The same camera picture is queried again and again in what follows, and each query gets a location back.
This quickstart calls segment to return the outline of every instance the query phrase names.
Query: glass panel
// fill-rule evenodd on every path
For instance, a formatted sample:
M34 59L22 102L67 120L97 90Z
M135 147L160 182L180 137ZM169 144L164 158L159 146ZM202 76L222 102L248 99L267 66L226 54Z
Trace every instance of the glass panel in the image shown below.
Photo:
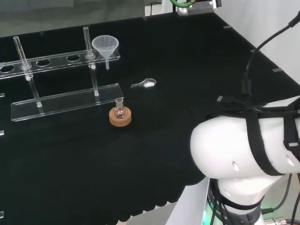
M0 37L141 16L143 0L1 0Z

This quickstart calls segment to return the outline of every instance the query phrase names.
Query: black tablecloth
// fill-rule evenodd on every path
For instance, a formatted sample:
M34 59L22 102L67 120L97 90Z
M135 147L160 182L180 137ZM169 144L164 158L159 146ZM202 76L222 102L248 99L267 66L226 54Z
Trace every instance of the black tablecloth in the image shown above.
M253 48L215 14L172 14L90 26L109 34L121 58L98 65L99 85L119 83L132 124L110 125L106 104L27 121L10 104L32 98L24 77L0 81L2 220L8 225L105 225L176 201L204 175L189 149L194 127L218 111L219 95L240 97ZM28 58L85 49L82 27L20 36ZM12 37L0 38L0 61L18 60ZM299 86L260 54L250 71L252 101L300 95ZM151 90L130 89L154 78ZM91 88L87 66L34 76L40 96Z

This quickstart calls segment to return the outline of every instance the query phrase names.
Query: white wall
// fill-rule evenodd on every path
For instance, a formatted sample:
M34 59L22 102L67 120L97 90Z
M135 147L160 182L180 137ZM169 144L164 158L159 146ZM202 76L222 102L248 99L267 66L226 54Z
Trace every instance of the white wall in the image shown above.
M216 14L257 47L300 11L300 0L222 0ZM270 60L300 84L300 23L262 48Z

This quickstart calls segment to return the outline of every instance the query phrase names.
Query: acrylic test tube rack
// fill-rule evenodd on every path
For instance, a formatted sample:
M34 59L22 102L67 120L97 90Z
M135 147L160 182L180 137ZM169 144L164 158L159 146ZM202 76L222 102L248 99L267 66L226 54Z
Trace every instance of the acrylic test tube rack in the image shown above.
M120 58L118 49L115 49L110 57L104 58L96 49L91 48L89 29L87 27L83 28L83 33L87 50L33 59L26 59L19 37L14 37L20 60L0 63L0 79L21 75L25 76L34 98L11 104L12 121L28 120L35 117L100 105L114 102L116 98L124 97L118 83L98 87L96 78L96 64L118 60ZM33 74L82 65L88 65L90 68L93 88L39 97L33 81Z

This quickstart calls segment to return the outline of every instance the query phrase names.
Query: acrylic base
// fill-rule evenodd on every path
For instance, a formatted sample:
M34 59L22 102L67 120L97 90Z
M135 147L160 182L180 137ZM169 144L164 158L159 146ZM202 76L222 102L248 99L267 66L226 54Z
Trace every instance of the acrylic base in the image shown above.
M21 121L50 114L62 113L80 108L114 102L116 98L123 98L118 83L98 88L99 96L94 95L94 89L85 89L41 97L42 107L37 107L34 99L11 104L11 120Z

